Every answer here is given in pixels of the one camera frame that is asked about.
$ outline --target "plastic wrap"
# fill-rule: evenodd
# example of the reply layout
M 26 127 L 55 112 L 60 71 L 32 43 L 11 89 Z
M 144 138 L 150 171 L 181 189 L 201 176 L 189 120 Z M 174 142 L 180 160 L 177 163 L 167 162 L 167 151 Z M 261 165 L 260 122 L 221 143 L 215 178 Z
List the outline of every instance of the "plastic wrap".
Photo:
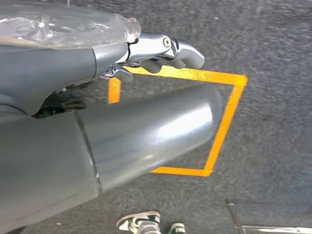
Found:
M 141 31 L 134 18 L 96 9 L 43 2 L 0 1 L 0 44 L 54 49 L 131 42 Z

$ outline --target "chrome bolt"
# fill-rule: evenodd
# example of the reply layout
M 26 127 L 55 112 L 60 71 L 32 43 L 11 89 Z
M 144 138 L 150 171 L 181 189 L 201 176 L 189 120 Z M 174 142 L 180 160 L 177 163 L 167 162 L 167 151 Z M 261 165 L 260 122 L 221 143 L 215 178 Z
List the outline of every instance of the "chrome bolt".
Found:
M 171 47 L 171 40 L 170 40 L 170 38 L 168 38 L 167 36 L 163 36 L 162 37 L 162 43 L 167 49 Z

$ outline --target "gray carpet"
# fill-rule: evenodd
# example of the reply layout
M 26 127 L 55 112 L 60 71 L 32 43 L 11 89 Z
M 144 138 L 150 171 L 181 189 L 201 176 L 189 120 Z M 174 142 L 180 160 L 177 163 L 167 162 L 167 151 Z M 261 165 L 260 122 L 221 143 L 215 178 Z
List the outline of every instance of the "gray carpet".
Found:
M 136 17 L 143 31 L 189 41 L 205 70 L 249 78 L 210 177 L 147 174 L 70 211 L 28 227 L 27 234 L 114 234 L 118 218 L 150 209 L 164 230 L 236 233 L 224 200 L 246 224 L 312 227 L 310 0 L 96 0 L 97 8 Z M 137 76 L 122 99 L 192 81 Z M 231 87 L 221 85 L 225 99 Z M 76 91 L 106 102 L 107 83 Z M 202 168 L 212 142 L 170 163 Z

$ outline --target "sneaker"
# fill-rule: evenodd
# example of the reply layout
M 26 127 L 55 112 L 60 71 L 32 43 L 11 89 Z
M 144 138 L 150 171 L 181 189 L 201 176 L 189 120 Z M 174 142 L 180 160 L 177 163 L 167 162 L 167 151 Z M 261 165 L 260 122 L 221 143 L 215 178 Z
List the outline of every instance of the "sneaker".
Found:
M 183 223 L 174 223 L 171 226 L 168 234 L 185 234 L 185 227 Z
M 159 225 L 160 214 L 157 211 L 146 211 L 137 214 L 129 214 L 119 219 L 117 227 L 123 231 L 131 231 L 133 234 L 137 233 L 139 226 L 142 222 L 152 222 Z

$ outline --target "orange painted rectangle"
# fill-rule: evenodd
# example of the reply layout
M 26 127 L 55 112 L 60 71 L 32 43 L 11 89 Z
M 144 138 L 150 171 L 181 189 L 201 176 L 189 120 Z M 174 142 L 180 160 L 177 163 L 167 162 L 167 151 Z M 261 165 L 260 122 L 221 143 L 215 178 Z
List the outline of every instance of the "orange painted rectangle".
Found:
M 245 86 L 247 83 L 247 77 L 244 75 L 229 74 L 221 72 L 202 71 L 195 69 L 175 69 L 173 67 L 162 66 L 162 69 L 156 74 L 149 73 L 143 68 L 125 67 L 127 70 L 134 74 L 170 77 L 188 80 L 197 80 L 205 82 L 214 82 L 221 84 L 233 85 L 233 89 L 230 96 L 221 122 L 215 136 L 215 141 L 210 150 L 209 155 L 204 169 L 191 169 L 191 168 L 178 168 L 178 167 L 159 167 L 152 172 L 163 174 L 175 175 L 190 175 L 190 176 L 209 176 L 213 171 L 213 166 L 216 162 L 218 155 L 222 147 L 237 105 L 241 98 Z M 110 79 L 109 103 L 119 101 L 121 83 L 116 78 Z

